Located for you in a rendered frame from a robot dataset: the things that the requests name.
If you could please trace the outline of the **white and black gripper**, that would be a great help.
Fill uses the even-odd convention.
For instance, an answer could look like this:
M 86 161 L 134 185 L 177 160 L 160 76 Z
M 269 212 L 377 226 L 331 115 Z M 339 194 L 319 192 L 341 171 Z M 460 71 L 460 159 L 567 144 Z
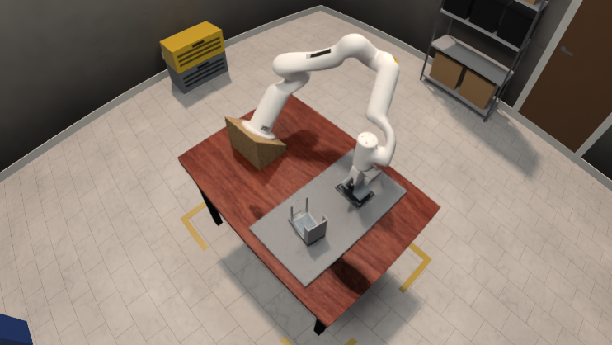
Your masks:
M 347 188 L 350 193 L 353 193 L 355 185 L 357 185 L 361 181 L 364 181 L 366 175 L 364 175 L 362 172 L 363 171 L 360 171 L 356 169 L 354 166 L 352 166 L 350 173 L 349 173 L 349 177 L 348 177 L 348 181 L 349 180 L 350 181 L 346 184 L 346 187 L 350 188 L 350 189 Z M 351 185 L 352 183 L 354 183 L 353 186 Z

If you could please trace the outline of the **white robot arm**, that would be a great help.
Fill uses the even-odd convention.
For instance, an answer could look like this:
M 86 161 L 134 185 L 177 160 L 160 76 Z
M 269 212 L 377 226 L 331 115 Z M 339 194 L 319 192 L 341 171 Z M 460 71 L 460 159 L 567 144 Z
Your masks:
M 336 68 L 347 58 L 357 58 L 362 64 L 377 72 L 366 118 L 384 132 L 386 144 L 384 147 L 379 146 L 374 134 L 363 132 L 358 135 L 353 159 L 354 167 L 363 171 L 362 173 L 366 175 L 364 183 L 369 185 L 382 173 L 382 170 L 379 167 L 375 168 L 372 163 L 387 167 L 393 158 L 396 137 L 388 122 L 388 110 L 400 67 L 391 54 L 378 50 L 360 34 L 345 35 L 336 45 L 324 50 L 278 55 L 272 63 L 272 68 L 276 75 L 284 79 L 271 84 L 266 89 L 251 122 L 242 121 L 242 126 L 254 135 L 273 140 L 275 136 L 271 133 L 271 129 L 285 103 L 294 92 L 309 81 L 311 71 Z

